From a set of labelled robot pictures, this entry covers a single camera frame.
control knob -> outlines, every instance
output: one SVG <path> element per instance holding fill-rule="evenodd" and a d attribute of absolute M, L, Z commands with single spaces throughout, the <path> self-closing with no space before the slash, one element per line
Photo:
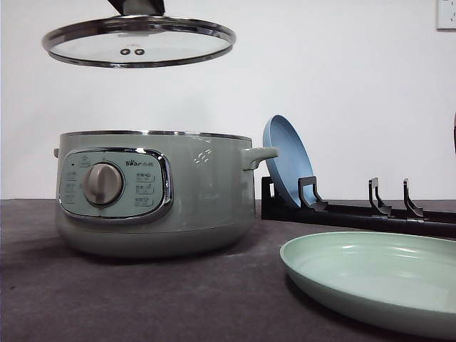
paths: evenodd
<path fill-rule="evenodd" d="M 101 162 L 92 166 L 85 175 L 83 191 L 91 204 L 105 205 L 119 198 L 123 181 L 118 168 Z"/>

black dish rack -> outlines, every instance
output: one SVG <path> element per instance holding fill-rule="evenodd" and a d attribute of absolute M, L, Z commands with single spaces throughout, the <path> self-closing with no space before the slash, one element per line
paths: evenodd
<path fill-rule="evenodd" d="M 276 221 L 324 224 L 395 232 L 401 234 L 456 237 L 456 212 L 427 211 L 416 206 L 409 197 L 408 179 L 403 183 L 405 209 L 394 209 L 380 198 L 378 178 L 369 180 L 369 207 L 331 204 L 318 195 L 316 177 L 297 180 L 301 208 L 286 205 L 274 186 L 271 194 L 270 177 L 261 179 L 261 218 Z M 303 196 L 303 188 L 312 186 L 316 202 L 311 204 Z"/>

pot side handle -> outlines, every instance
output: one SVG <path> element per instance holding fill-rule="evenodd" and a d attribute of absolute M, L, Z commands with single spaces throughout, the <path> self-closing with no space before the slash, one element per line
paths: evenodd
<path fill-rule="evenodd" d="M 241 150 L 242 169 L 243 171 L 255 170 L 263 160 L 278 156 L 279 149 L 277 147 L 246 148 Z"/>

stainless steel pot rim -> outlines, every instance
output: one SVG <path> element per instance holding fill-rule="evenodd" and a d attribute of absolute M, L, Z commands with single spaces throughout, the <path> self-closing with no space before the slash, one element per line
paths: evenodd
<path fill-rule="evenodd" d="M 222 50 L 191 58 L 173 59 L 168 61 L 138 61 L 125 63 L 62 56 L 61 54 L 52 51 L 52 48 L 55 46 L 74 39 L 129 31 L 172 31 L 202 34 L 223 39 L 229 45 Z M 232 50 L 235 41 L 236 34 L 231 29 L 223 25 L 212 23 L 211 21 L 172 16 L 133 15 L 114 16 L 112 18 L 84 21 L 60 27 L 47 33 L 43 37 L 42 45 L 52 58 L 66 63 L 106 68 L 156 68 L 161 66 L 178 66 L 188 63 L 197 63 L 223 56 Z"/>
<path fill-rule="evenodd" d="M 182 132 L 171 130 L 85 130 L 80 132 L 68 132 L 61 134 L 61 137 L 76 137 L 79 135 L 174 135 L 187 137 L 208 137 L 246 140 L 251 142 L 252 139 L 241 135 L 204 133 L 204 132 Z"/>

mint green plate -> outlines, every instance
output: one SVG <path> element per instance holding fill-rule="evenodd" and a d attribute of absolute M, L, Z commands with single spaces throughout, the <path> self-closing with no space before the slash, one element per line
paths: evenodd
<path fill-rule="evenodd" d="M 382 328 L 456 339 L 456 242 L 333 232 L 287 242 L 280 256 L 310 297 Z"/>

